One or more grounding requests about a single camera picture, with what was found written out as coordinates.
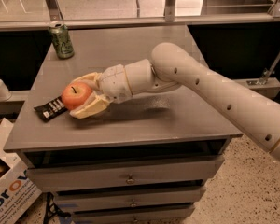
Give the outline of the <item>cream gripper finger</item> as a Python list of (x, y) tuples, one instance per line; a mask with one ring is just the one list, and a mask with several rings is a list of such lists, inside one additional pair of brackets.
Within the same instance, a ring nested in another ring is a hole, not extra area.
[(111, 101), (104, 94), (98, 94), (96, 91), (79, 107), (71, 110), (69, 114), (76, 119), (84, 119), (106, 110)]
[(92, 89), (99, 90), (101, 75), (102, 75), (101, 73), (97, 73), (97, 72), (88, 73), (84, 76), (72, 80), (72, 82), (84, 82), (87, 85), (89, 85)]

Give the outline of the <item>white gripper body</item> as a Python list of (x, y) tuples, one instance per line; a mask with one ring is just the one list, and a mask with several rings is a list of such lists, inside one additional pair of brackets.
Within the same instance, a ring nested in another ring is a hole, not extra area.
[(133, 98), (125, 68), (121, 64), (108, 67), (101, 74), (99, 87), (110, 103), (120, 104)]

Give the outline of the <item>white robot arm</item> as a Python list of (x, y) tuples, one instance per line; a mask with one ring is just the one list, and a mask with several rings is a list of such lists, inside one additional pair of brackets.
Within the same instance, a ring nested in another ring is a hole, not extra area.
[(111, 66), (78, 78), (94, 93), (70, 115), (84, 119), (144, 92), (185, 86), (280, 162), (280, 104), (209, 69), (173, 43), (160, 43), (151, 58)]

